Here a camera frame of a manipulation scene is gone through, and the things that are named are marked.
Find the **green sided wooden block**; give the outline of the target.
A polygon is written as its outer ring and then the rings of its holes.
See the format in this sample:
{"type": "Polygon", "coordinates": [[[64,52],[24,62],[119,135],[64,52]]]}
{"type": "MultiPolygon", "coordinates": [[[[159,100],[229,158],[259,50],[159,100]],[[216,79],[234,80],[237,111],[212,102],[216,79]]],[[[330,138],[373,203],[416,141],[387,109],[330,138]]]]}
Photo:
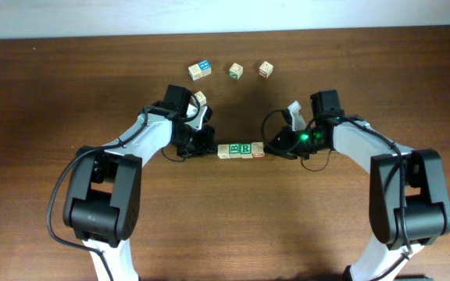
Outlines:
{"type": "Polygon", "coordinates": [[[237,64],[236,62],[234,62],[232,66],[229,68],[229,76],[235,80],[239,80],[243,72],[244,72],[243,66],[237,64]]]}

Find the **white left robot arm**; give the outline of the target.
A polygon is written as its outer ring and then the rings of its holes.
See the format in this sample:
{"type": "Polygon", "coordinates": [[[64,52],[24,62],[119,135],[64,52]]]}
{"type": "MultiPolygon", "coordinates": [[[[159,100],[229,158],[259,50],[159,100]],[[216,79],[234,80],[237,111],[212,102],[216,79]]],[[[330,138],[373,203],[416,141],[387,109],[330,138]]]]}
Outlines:
{"type": "Polygon", "coordinates": [[[212,113],[202,92],[169,85],[115,140],[80,148],[59,177],[70,181],[62,219],[79,239],[75,246],[90,252],[98,279],[140,278],[130,236],[140,212],[142,169],[170,144],[180,162],[215,152],[212,113]]]}

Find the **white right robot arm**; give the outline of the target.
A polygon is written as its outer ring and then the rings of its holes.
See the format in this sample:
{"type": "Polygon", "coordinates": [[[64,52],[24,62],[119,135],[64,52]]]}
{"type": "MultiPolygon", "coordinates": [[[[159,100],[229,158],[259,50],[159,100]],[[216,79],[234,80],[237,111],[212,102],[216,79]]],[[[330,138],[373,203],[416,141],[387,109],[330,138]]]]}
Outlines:
{"type": "Polygon", "coordinates": [[[414,254],[450,233],[450,200],[439,153],[415,150],[377,132],[361,116],[348,115],[336,90],[310,97],[306,122],[293,102],[280,109],[286,126],[266,153],[304,161],[318,151],[349,157],[370,175],[369,219],[373,235],[344,280],[394,280],[414,254]]]}

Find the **red sided far block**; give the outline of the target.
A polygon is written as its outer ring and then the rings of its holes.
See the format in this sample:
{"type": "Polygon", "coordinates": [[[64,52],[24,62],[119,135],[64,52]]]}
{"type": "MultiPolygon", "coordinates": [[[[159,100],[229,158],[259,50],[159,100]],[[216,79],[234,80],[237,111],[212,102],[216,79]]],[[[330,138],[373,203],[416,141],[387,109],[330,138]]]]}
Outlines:
{"type": "Polygon", "coordinates": [[[268,78],[273,72],[273,65],[264,61],[259,67],[259,75],[268,78]]]}

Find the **green letter R block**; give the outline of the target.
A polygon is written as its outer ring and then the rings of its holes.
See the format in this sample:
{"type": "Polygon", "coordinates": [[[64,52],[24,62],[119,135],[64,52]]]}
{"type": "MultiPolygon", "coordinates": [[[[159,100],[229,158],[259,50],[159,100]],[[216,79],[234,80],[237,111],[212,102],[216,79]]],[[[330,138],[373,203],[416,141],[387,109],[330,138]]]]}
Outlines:
{"type": "Polygon", "coordinates": [[[240,146],[240,156],[241,158],[253,158],[252,156],[252,144],[241,144],[240,146]]]}

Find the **blue top wooden block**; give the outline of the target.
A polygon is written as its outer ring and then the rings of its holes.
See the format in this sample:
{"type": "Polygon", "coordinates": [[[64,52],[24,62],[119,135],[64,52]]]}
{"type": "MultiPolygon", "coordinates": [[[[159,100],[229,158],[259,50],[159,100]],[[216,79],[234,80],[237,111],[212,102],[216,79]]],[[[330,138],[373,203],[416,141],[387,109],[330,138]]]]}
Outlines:
{"type": "Polygon", "coordinates": [[[209,74],[212,73],[211,65],[207,59],[199,62],[198,67],[201,70],[202,76],[208,76],[209,74]]]}

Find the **red sided wooden block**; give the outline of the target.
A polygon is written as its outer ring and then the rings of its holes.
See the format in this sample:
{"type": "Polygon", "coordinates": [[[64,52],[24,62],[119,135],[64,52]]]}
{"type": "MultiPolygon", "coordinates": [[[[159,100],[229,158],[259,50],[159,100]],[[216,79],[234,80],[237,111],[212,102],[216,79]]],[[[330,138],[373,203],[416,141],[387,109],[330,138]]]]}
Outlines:
{"type": "Polygon", "coordinates": [[[252,142],[252,157],[253,158],[264,158],[264,143],[263,142],[252,142]]]}

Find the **green letter B block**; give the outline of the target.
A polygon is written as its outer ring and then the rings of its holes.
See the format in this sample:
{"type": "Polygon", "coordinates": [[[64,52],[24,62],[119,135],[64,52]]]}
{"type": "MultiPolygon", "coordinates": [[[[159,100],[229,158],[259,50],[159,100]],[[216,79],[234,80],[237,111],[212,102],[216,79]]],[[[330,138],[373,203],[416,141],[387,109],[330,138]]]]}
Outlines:
{"type": "Polygon", "coordinates": [[[241,158],[241,145],[229,144],[229,156],[230,158],[241,158]]]}

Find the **baseball picture wooden block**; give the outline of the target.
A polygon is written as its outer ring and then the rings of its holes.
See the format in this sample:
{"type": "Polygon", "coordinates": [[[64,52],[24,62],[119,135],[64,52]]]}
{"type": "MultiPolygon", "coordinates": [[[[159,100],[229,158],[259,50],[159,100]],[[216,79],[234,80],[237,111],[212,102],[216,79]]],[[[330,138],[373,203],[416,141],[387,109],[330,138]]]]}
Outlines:
{"type": "Polygon", "coordinates": [[[206,96],[201,91],[196,92],[195,97],[201,107],[206,105],[206,96]]]}

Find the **wooden letter M block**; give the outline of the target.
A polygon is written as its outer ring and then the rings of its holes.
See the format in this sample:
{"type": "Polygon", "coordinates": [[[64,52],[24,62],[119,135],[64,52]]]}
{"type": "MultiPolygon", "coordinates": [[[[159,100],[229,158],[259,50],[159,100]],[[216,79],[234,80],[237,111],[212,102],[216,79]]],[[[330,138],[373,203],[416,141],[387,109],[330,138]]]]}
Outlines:
{"type": "Polygon", "coordinates": [[[219,144],[217,146],[217,155],[221,159],[230,158],[230,146],[228,144],[219,144]]]}

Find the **plain wooden block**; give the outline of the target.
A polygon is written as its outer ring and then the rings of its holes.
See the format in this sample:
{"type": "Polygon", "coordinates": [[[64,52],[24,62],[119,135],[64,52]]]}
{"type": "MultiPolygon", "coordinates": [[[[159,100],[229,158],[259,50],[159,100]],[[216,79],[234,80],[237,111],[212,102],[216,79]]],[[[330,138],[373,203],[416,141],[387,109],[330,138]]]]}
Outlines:
{"type": "Polygon", "coordinates": [[[188,67],[188,72],[192,80],[197,80],[202,78],[202,70],[199,64],[194,64],[188,67]]]}

